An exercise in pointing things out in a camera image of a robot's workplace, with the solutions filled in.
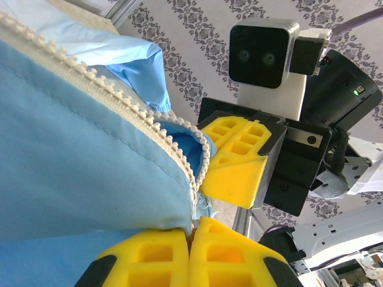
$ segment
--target black camera module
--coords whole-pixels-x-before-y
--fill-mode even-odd
[[[236,25],[230,31],[229,76],[253,86],[278,88],[290,35],[281,28]]]
[[[241,50],[238,54],[238,57],[241,61],[246,62],[250,59],[250,53],[247,50]]]

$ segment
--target white zipper teeth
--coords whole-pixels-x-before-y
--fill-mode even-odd
[[[106,78],[102,75],[97,77],[96,69],[92,68],[88,71],[87,64],[85,62],[78,64],[77,58],[75,56],[68,57],[64,48],[56,48],[55,43],[51,41],[46,42],[43,35],[36,34],[33,29],[26,27],[24,23],[1,10],[0,23],[9,28],[10,31],[22,36],[14,37],[15,41],[20,41],[20,38],[24,38],[28,42],[33,43],[34,46],[39,48],[39,50],[44,50],[46,53],[53,56],[49,63],[47,61],[44,63],[39,61],[41,65],[51,71],[53,70],[55,74],[60,75],[71,84],[77,86],[81,90],[84,90],[95,100],[102,103],[110,110],[118,113],[135,127],[140,129],[140,131],[142,131],[150,139],[155,141],[161,148],[163,148],[175,160],[177,165],[182,168],[190,181],[190,198],[193,203],[193,215],[195,215],[197,205],[196,193],[205,178],[210,161],[210,146],[203,133],[198,130],[196,126],[175,115],[167,113],[162,114],[160,112],[154,113],[153,111],[140,109],[138,103],[131,102],[132,98],[130,96],[123,97],[123,90],[115,91],[114,83],[105,83]],[[26,45],[17,45],[17,49],[22,53],[27,54],[32,59],[35,59],[37,56],[37,52],[34,54],[33,51],[30,51],[30,47],[27,47]],[[63,63],[68,67],[64,71],[62,65]],[[165,129],[161,129],[160,123],[154,122],[154,116],[158,120],[169,121],[183,126],[196,135],[203,149],[203,163],[197,179],[193,174],[193,170],[190,168],[190,164],[187,162],[186,156],[183,155],[182,149],[178,148],[178,144],[173,142],[172,136],[168,136]]]

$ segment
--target stitching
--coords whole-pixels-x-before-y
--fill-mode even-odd
[[[180,183],[177,179],[175,179],[173,176],[169,175],[167,172],[165,172],[163,170],[163,168],[161,166],[159,166],[155,161],[153,161],[152,159],[146,157],[145,155],[139,153],[138,151],[136,151],[135,149],[133,149],[127,142],[125,142],[123,139],[119,138],[118,136],[112,134],[111,132],[105,130],[103,127],[99,126],[98,124],[96,124],[95,122],[93,122],[92,120],[88,119],[86,116],[84,115],[81,115],[79,112],[77,112],[76,110],[72,109],[71,107],[69,107],[68,105],[62,103],[59,99],[56,99],[53,97],[53,95],[51,95],[50,93],[46,92],[45,90],[43,90],[42,88],[39,88],[37,87],[34,83],[28,81],[25,77],[21,76],[21,75],[18,75],[17,73],[15,73],[11,68],[5,66],[3,63],[0,63],[0,65],[8,72],[11,72],[12,74],[14,74],[15,76],[17,76],[18,78],[21,78],[23,79],[27,84],[29,84],[30,86],[34,87],[35,89],[37,90],[40,90],[42,91],[44,94],[46,94],[47,96],[49,96],[52,100],[55,100],[57,101],[60,105],[62,105],[63,107],[69,109],[71,112],[79,115],[81,118],[85,119],[88,123],[91,123],[91,124],[94,124],[97,128],[103,130],[106,134],[114,137],[115,139],[118,139],[120,142],[122,142],[123,144],[125,144],[128,148],[130,148],[132,151],[134,151],[135,153],[137,153],[138,155],[140,155],[141,157],[144,157],[146,158],[147,160],[151,161],[152,163],[154,163],[156,166],[158,166],[163,172],[164,174],[168,175],[170,178],[174,179],[177,183],[179,183],[182,187],[185,188],[185,186]]]

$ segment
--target yellow 3d-printed part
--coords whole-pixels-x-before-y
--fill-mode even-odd
[[[182,230],[141,232],[104,251],[117,257],[102,287],[188,287],[189,252]]]
[[[190,252],[190,287],[276,287],[265,257],[282,255],[203,217]]]
[[[271,132],[259,121],[241,117],[218,118],[203,131],[217,145],[218,153],[210,161],[201,193],[251,208],[268,161],[259,150]]]

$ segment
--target wallpaper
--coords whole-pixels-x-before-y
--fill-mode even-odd
[[[162,47],[172,109],[196,123],[203,97],[236,102],[238,85],[230,80],[227,70],[229,32],[238,21],[273,17],[295,19],[301,29],[332,28],[381,6],[382,0],[144,0],[118,31]],[[340,35],[330,47],[351,59],[383,88],[381,26],[382,20],[376,20],[355,28]],[[352,128],[351,135],[383,142],[383,103]],[[309,197],[299,217],[266,204],[256,216],[265,227],[309,223],[381,197],[380,192],[336,200]]]

